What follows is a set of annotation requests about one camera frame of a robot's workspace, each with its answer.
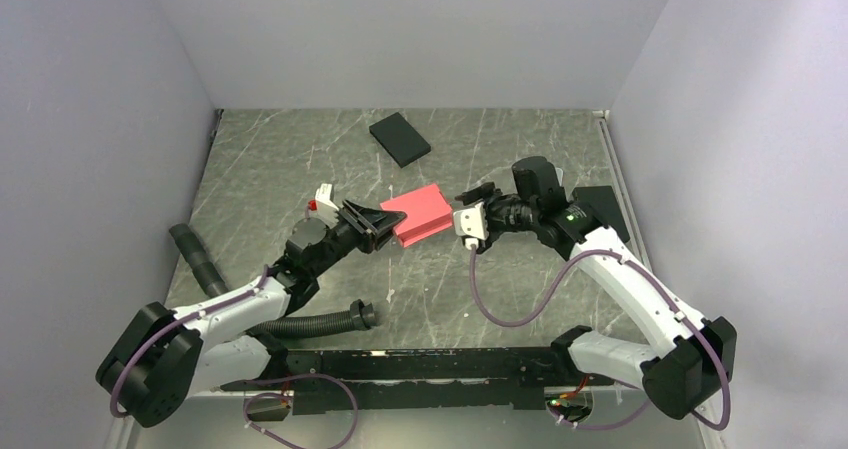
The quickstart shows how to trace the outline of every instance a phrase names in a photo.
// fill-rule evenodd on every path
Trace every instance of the black cylindrical joint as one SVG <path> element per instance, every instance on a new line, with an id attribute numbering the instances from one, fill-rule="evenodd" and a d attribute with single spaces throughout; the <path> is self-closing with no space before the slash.
<path id="1" fill-rule="evenodd" d="M 177 249 L 180 250 L 180 254 L 188 263 L 188 267 L 191 268 L 194 278 L 197 279 L 197 283 L 200 284 L 200 288 L 207 296 L 218 297 L 229 292 L 224 278 L 215 269 L 215 264 L 212 263 L 209 253 L 206 252 L 197 234 L 188 224 L 177 224 L 168 232 L 171 233 Z"/>

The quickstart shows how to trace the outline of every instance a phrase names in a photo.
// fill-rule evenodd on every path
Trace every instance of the wire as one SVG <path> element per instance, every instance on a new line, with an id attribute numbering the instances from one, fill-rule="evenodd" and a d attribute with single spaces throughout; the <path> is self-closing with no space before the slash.
<path id="1" fill-rule="evenodd" d="M 130 371 L 132 371 L 132 368 L 135 367 L 136 364 L 138 364 L 138 361 L 141 360 L 141 358 L 144 356 L 144 354 L 148 350 L 150 350 L 150 348 L 153 347 L 153 345 L 156 344 L 156 342 L 159 341 L 159 339 L 161 339 L 162 337 L 164 337 L 166 334 L 168 334 L 172 330 L 176 329 L 177 327 L 185 324 L 186 322 L 192 321 L 194 319 L 201 319 L 205 315 L 214 314 L 214 313 L 216 313 L 216 312 L 218 312 L 222 309 L 225 309 L 229 306 L 232 306 L 233 304 L 237 304 L 237 303 L 239 303 L 239 302 L 241 302 L 245 299 L 248 299 L 250 297 L 255 296 L 260 291 L 262 291 L 263 286 L 265 285 L 265 281 L 267 279 L 268 279 L 268 266 L 265 266 L 262 269 L 262 275 L 259 277 L 259 280 L 256 282 L 256 285 L 253 286 L 255 289 L 257 289 L 257 291 L 245 291 L 245 292 L 239 294 L 236 297 L 232 297 L 230 299 L 227 299 L 226 301 L 221 301 L 221 302 L 218 302 L 216 304 L 213 304 L 213 305 L 207 307 L 203 311 L 194 311 L 190 314 L 187 314 L 187 315 L 171 322 L 167 326 L 163 327 L 158 332 L 153 334 L 153 336 L 150 339 L 145 341 L 144 344 L 142 344 L 141 347 L 139 347 L 138 350 L 132 355 L 132 357 L 130 357 L 130 360 L 127 362 L 127 365 L 124 366 L 124 369 L 121 371 L 121 373 L 118 375 L 118 379 L 115 381 L 115 386 L 112 388 L 112 394 L 110 395 L 110 399 L 109 399 L 109 411 L 112 413 L 112 415 L 115 416 L 116 418 L 119 418 L 119 419 L 125 418 L 129 415 L 128 412 L 126 412 L 126 411 L 122 412 L 118 408 L 118 397 L 121 394 L 121 389 L 123 389 L 124 384 L 127 381 L 127 377 L 129 376 Z M 284 378 L 281 378 L 281 379 L 266 379 L 266 380 L 246 381 L 246 382 L 250 382 L 252 384 L 257 384 L 257 385 L 262 385 L 262 386 L 283 383 L 284 384 L 283 392 L 285 392 L 286 390 L 288 390 L 288 387 L 291 384 L 291 382 L 296 381 L 298 379 L 324 379 L 324 380 L 332 382 L 333 384 L 336 384 L 337 386 L 341 387 L 345 391 L 345 394 L 347 394 L 348 398 L 350 398 L 351 405 L 353 406 L 353 422 L 351 423 L 350 430 L 347 432 L 345 437 L 338 444 L 331 446 L 329 449 L 338 449 L 339 447 L 342 447 L 343 445 L 347 444 L 348 441 L 350 441 L 350 438 L 353 436 L 353 432 L 356 430 L 356 425 L 357 425 L 357 422 L 359 420 L 359 406 L 356 403 L 356 398 L 354 397 L 353 392 L 351 392 L 350 388 L 348 388 L 342 381 L 340 381 L 340 380 L 338 380 L 338 379 L 336 379 L 332 376 L 328 376 L 326 374 L 300 374 L 300 375 L 296 375 L 296 376 L 284 377 Z M 283 403 L 287 403 L 290 400 L 290 398 L 288 396 L 286 396 L 285 394 L 276 393 L 276 392 L 263 392 L 261 394 L 257 394 L 255 396 L 251 397 L 250 399 L 245 401 L 244 408 L 243 408 L 243 411 L 242 411 L 244 418 L 245 418 L 245 421 L 247 421 L 247 426 L 245 426 L 245 427 L 251 427 L 252 429 L 258 431 L 259 433 L 264 434 L 264 435 L 270 437 L 271 439 L 279 442 L 280 444 L 288 446 L 292 449 L 304 449 L 303 447 L 298 446 L 296 444 L 293 444 L 293 443 L 283 439 L 282 437 L 274 434 L 271 431 L 265 430 L 264 427 L 261 427 L 258 424 L 254 423 L 250 420 L 250 418 L 248 417 L 248 409 L 250 409 L 251 404 L 253 404 L 255 401 L 257 401 L 259 399 L 278 399 Z"/>
<path id="2" fill-rule="evenodd" d="M 345 394 L 347 394 L 348 399 L 350 399 L 350 404 L 353 407 L 353 421 L 350 423 L 350 429 L 347 431 L 347 434 L 345 434 L 345 436 L 342 438 L 342 440 L 339 441 L 338 443 L 336 443 L 335 445 L 330 446 L 328 449 L 338 449 L 338 448 L 344 446 L 345 444 L 347 444 L 350 441 L 350 438 L 353 437 L 353 433 L 354 433 L 354 431 L 356 431 L 356 426 L 359 422 L 359 405 L 356 403 L 356 397 L 354 397 L 353 392 L 342 381 L 336 379 L 335 377 L 328 376 L 326 374 L 298 374 L 296 376 L 288 376 L 288 377 L 283 377 L 283 378 L 280 378 L 280 379 L 265 379 L 265 380 L 259 380 L 259 381 L 246 381 L 246 382 L 249 382 L 251 384 L 257 384 L 257 385 L 260 385 L 260 386 L 270 386 L 270 385 L 274 385 L 274 384 L 297 381 L 299 379 L 324 379 L 325 381 L 330 381 L 333 384 L 341 387 L 342 390 L 345 391 Z M 251 404 L 253 404 L 255 401 L 257 401 L 259 399 L 279 399 L 281 401 L 288 400 L 287 397 L 285 397 L 285 396 L 283 396 L 283 395 L 281 395 L 280 393 L 277 393 L 277 392 L 263 392 L 261 394 L 257 394 L 255 396 L 251 397 L 250 399 L 246 400 L 244 402 L 244 407 L 242 409 L 242 415 L 244 416 L 244 420 L 247 423 L 245 425 L 245 427 L 250 427 L 251 429 L 259 432 L 260 434 L 268 436 L 271 439 L 279 442 L 280 444 L 287 446 L 287 447 L 290 447 L 291 449 L 305 449 L 304 447 L 298 446 L 297 444 L 294 444 L 292 442 L 289 442 L 289 441 L 283 439 L 282 437 L 278 436 L 274 432 L 271 432 L 271 431 L 265 429 L 264 427 L 260 426 L 259 424 L 256 424 L 255 422 L 250 420 L 250 416 L 248 415 L 248 410 L 250 409 Z"/>
<path id="3" fill-rule="evenodd" d="M 580 384 L 577 385 L 577 389 L 575 389 L 571 392 L 565 392 L 563 394 L 560 394 L 559 398 L 560 399 L 571 399 L 572 397 L 575 397 L 577 394 L 580 393 L 580 391 L 583 390 L 584 387 L 586 387 L 586 384 L 588 382 L 589 382 L 589 375 L 586 374 L 585 376 L 583 376 L 583 379 L 580 381 Z"/>
<path id="4" fill-rule="evenodd" d="M 170 324 L 168 324 L 167 326 L 163 327 L 158 332 L 153 334 L 153 336 L 150 339 L 144 341 L 144 344 L 142 344 L 141 347 L 139 347 L 138 350 L 135 351 L 135 353 L 132 355 L 132 357 L 130 357 L 130 360 L 127 361 L 127 365 L 124 366 L 124 369 L 121 371 L 121 373 L 118 375 L 118 379 L 115 381 L 114 387 L 112 387 L 112 394 L 109 397 L 109 412 L 111 412 L 114 417 L 119 418 L 119 419 L 123 419 L 123 418 L 125 418 L 129 415 L 128 412 L 126 412 L 126 411 L 122 412 L 118 408 L 118 397 L 121 394 L 121 389 L 124 388 L 124 384 L 127 382 L 127 377 L 129 377 L 130 371 L 132 371 L 133 367 L 135 367 L 135 365 L 138 364 L 138 361 L 141 360 L 141 358 L 144 356 L 144 354 L 147 353 L 147 351 L 150 350 L 150 348 L 153 347 L 153 345 L 156 344 L 156 342 L 159 341 L 159 339 L 162 339 L 166 334 L 173 331 L 177 327 L 180 327 L 181 325 L 185 324 L 186 322 L 192 321 L 194 319 L 201 319 L 205 315 L 214 314 L 214 313 L 216 313 L 216 312 L 218 312 L 222 309 L 225 309 L 229 306 L 232 306 L 233 304 L 237 304 L 241 301 L 244 301 L 245 299 L 248 299 L 250 297 L 255 296 L 256 294 L 258 294 L 259 292 L 262 291 L 263 286 L 265 285 L 265 281 L 267 279 L 268 279 L 268 266 L 265 266 L 262 269 L 262 275 L 259 277 L 259 280 L 256 281 L 256 285 L 254 286 L 254 288 L 257 289 L 256 291 L 245 291 L 245 292 L 242 292 L 241 294 L 239 294 L 238 296 L 232 297 L 232 298 L 227 299 L 225 301 L 221 301 L 221 302 L 212 304 L 211 306 L 209 306 L 209 307 L 207 307 L 203 310 L 194 311 L 192 313 L 189 313 L 189 314 L 171 322 Z"/>
<path id="5" fill-rule="evenodd" d="M 486 309 L 486 307 L 483 305 L 483 300 L 480 298 L 480 292 L 477 290 L 477 246 L 472 245 L 471 267 L 469 269 L 469 279 L 471 281 L 471 297 L 474 298 L 474 303 L 477 304 L 477 307 L 480 309 L 480 312 L 483 313 L 483 316 L 485 316 L 486 319 L 492 321 L 493 323 L 502 327 L 523 326 L 532 321 L 533 319 L 537 318 L 539 314 L 542 313 L 542 310 L 544 310 L 545 306 L 547 306 L 548 303 L 551 301 L 554 292 L 556 291 L 557 287 L 559 286 L 560 282 L 562 282 L 563 278 L 568 273 L 568 271 L 570 271 L 575 265 L 577 265 L 578 262 L 582 261 L 583 259 L 586 259 L 587 257 L 592 256 L 612 257 L 617 260 L 619 264 L 626 265 L 630 269 L 633 269 L 639 275 L 641 275 L 651 285 L 651 287 L 654 288 L 655 291 L 657 291 L 663 301 L 668 305 L 668 308 L 671 310 L 672 313 L 682 313 L 680 307 L 674 302 L 671 296 L 666 293 L 665 289 L 663 289 L 662 284 L 656 278 L 656 276 L 651 274 L 650 271 L 642 267 L 640 264 L 634 262 L 633 260 L 624 260 L 623 255 L 617 252 L 608 251 L 606 249 L 590 249 L 581 252 L 580 254 L 566 261 L 566 263 L 562 266 L 562 269 L 560 269 L 559 273 L 557 273 L 556 277 L 551 283 L 551 287 L 549 287 L 545 291 L 545 295 L 542 298 L 542 301 L 533 309 L 530 314 L 528 314 L 522 319 L 519 319 L 518 321 L 503 321 L 495 317 L 491 312 L 489 312 L 489 310 Z M 695 336 L 695 339 L 698 341 L 698 343 L 706 351 L 707 356 L 710 358 L 710 361 L 715 366 L 719 382 L 721 383 L 722 412 L 721 419 L 719 420 L 719 422 L 710 421 L 701 414 L 697 413 L 696 411 L 692 411 L 692 415 L 695 416 L 696 419 L 701 421 L 705 426 L 709 427 L 710 429 L 714 429 L 716 431 L 724 430 L 730 423 L 730 381 L 727 379 L 727 370 L 724 368 L 724 364 L 721 363 L 721 358 L 718 357 L 718 354 L 716 353 L 715 349 L 713 349 L 713 346 L 710 345 L 704 335 L 701 334 L 701 331 L 699 331 L 698 328 L 695 327 L 695 324 L 693 324 L 692 321 L 689 320 L 689 317 L 687 317 L 685 313 L 683 314 L 681 322 L 684 326 L 686 326 L 687 329 L 689 329 L 692 335 Z M 642 411 L 644 411 L 644 409 L 639 408 L 634 414 L 641 414 Z M 629 423 L 633 419 L 628 417 L 624 420 L 627 420 L 627 422 Z"/>
<path id="6" fill-rule="evenodd" d="M 625 417 L 624 419 L 622 419 L 618 422 L 613 422 L 612 424 L 600 424 L 600 425 L 588 425 L 587 426 L 585 424 L 578 424 L 576 422 L 572 422 L 571 426 L 574 429 L 581 430 L 581 431 L 611 431 L 613 429 L 618 429 L 620 427 L 624 427 L 624 426 L 630 424 L 631 422 L 636 420 L 637 417 L 641 416 L 642 413 L 645 412 L 645 409 L 648 408 L 648 405 L 650 405 L 650 403 L 651 403 L 650 400 L 645 401 L 641 406 L 639 406 L 638 409 L 633 411 L 633 414 L 630 414 L 629 416 Z M 554 419 L 556 419 L 557 422 L 559 423 L 560 422 L 559 416 L 554 412 L 554 410 L 551 409 L 550 407 L 548 407 L 547 410 L 548 410 L 548 413 L 550 413 L 554 417 Z"/>

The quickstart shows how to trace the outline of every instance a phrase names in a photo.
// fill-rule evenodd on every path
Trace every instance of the table surface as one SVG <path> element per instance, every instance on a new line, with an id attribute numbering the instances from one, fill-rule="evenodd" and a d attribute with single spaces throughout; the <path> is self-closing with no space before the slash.
<path id="1" fill-rule="evenodd" d="M 590 111 L 400 109 L 433 150 L 401 169 L 368 133 L 396 112 L 228 110 L 212 145 L 190 223 L 231 288 L 282 253 L 294 224 L 323 182 L 337 202 L 379 203 L 437 183 L 448 199 L 484 181 L 514 192 L 511 165 L 542 155 L 574 186 L 609 185 L 611 161 Z M 355 299 L 374 303 L 382 324 L 365 332 L 291 341 L 292 349 L 412 349 L 547 346 L 578 324 L 642 342 L 622 309 L 581 271 L 566 276 L 548 307 L 522 328 L 500 328 L 474 306 L 469 253 L 452 230 L 406 249 L 395 241 L 354 251 L 319 279 L 321 290 L 295 315 L 335 312 Z M 532 234 L 505 234 L 478 259 L 484 302 L 502 319 L 529 313 L 562 259 Z M 205 299 L 180 260 L 166 305 Z"/>

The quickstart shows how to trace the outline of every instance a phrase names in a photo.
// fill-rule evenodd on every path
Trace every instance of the black flexible tube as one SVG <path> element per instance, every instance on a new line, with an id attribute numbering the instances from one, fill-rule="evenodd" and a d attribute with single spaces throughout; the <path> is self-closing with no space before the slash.
<path id="1" fill-rule="evenodd" d="M 212 263 L 197 234 L 188 224 L 177 224 L 168 232 L 171 233 L 177 249 L 180 250 L 194 278 L 207 296 L 218 297 L 230 291 L 224 278 L 218 273 L 218 269 L 215 269 L 215 264 Z"/>
<path id="2" fill-rule="evenodd" d="M 218 297 L 230 291 L 224 278 L 218 273 L 209 253 L 200 242 L 200 238 L 188 224 L 177 224 L 169 232 L 183 258 L 191 268 L 200 288 L 210 298 Z M 304 339 L 309 337 L 331 336 L 351 331 L 367 331 L 377 326 L 377 315 L 372 304 L 364 304 L 360 299 L 353 301 L 347 311 L 306 317 L 281 317 L 274 321 L 263 322 L 252 329 L 270 333 L 285 339 Z"/>
<path id="3" fill-rule="evenodd" d="M 367 331 L 376 325 L 378 322 L 374 306 L 366 305 L 357 299 L 347 311 L 319 316 L 282 317 L 257 324 L 253 329 L 262 330 L 283 339 L 305 339 L 351 331 Z"/>

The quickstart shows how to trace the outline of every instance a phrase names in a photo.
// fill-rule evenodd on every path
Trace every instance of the white wall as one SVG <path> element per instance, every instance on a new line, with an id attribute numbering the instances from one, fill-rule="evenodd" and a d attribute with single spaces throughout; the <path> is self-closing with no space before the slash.
<path id="1" fill-rule="evenodd" d="M 0 447 L 97 448 L 95 370 L 164 297 L 212 105 L 155 0 L 0 14 Z"/>
<path id="2" fill-rule="evenodd" d="M 848 447 L 848 0 L 670 0 L 613 105 L 651 261 L 739 330 L 730 447 Z"/>
<path id="3" fill-rule="evenodd" d="M 160 0 L 219 107 L 608 108 L 667 0 Z"/>

